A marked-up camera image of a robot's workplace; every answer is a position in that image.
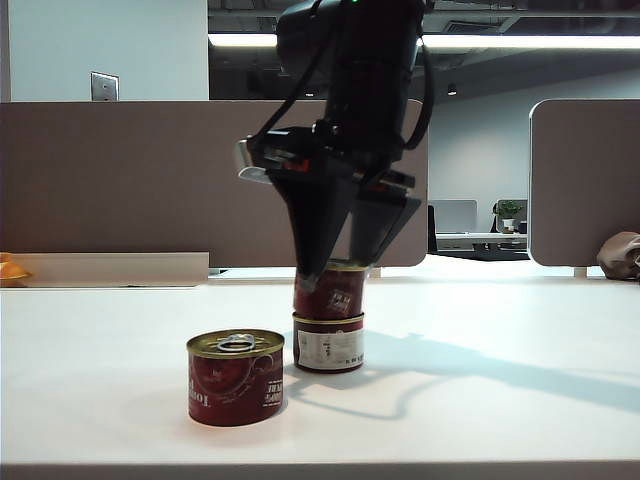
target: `tin can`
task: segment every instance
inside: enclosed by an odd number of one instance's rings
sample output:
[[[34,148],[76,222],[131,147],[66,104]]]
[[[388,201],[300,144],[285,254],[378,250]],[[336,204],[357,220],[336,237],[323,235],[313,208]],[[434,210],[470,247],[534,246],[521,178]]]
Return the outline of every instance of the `tin can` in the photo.
[[[189,415],[221,427],[259,422],[282,405],[282,335],[223,330],[192,338]]]
[[[330,263],[315,290],[305,290],[296,276],[293,308],[310,319],[351,318],[362,313],[362,291],[367,267]]]
[[[294,314],[293,358],[303,370],[350,372],[364,361],[364,314],[335,320],[315,320]]]

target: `pull tab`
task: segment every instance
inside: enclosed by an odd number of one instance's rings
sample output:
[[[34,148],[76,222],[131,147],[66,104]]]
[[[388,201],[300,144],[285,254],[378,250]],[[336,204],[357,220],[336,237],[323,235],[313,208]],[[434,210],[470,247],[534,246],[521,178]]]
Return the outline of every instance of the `pull tab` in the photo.
[[[248,352],[256,346],[256,339],[250,333],[234,333],[218,343],[223,352]]]

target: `desk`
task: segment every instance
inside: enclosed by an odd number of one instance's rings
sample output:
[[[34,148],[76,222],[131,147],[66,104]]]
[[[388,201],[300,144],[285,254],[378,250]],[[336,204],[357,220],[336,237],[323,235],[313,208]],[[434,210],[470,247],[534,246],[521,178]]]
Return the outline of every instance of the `desk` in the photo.
[[[526,233],[436,233],[438,250],[478,250],[496,247],[498,244],[518,245],[527,248]]]
[[[3,478],[640,478],[637,283],[529,261],[384,269],[366,365],[341,375],[292,366],[292,289],[3,290]],[[245,326],[286,337],[284,408],[189,420],[185,342]]]

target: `ceiling light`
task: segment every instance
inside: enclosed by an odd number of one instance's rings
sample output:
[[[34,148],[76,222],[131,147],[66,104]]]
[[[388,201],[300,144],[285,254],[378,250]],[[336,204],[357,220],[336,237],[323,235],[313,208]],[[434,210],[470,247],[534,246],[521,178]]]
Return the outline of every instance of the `ceiling light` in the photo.
[[[559,48],[559,49],[640,49],[640,36],[587,35],[423,35],[427,48]],[[275,47],[274,34],[211,33],[214,47]]]
[[[270,33],[210,33],[209,41],[214,47],[275,47],[278,43]]]
[[[640,36],[423,35],[430,50],[443,48],[640,49]]]

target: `wall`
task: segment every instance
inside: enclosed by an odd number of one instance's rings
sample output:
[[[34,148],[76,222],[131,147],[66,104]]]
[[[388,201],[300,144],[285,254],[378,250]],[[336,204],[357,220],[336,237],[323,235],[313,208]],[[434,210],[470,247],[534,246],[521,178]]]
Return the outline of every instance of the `wall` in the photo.
[[[13,101],[86,101],[89,72],[121,100],[205,100],[207,0],[9,0]]]
[[[640,70],[437,105],[429,198],[476,199],[478,231],[488,231],[498,198],[528,197],[529,112],[548,98],[640,98]]]
[[[0,0],[0,102],[11,99],[9,76],[9,15],[7,0]]]

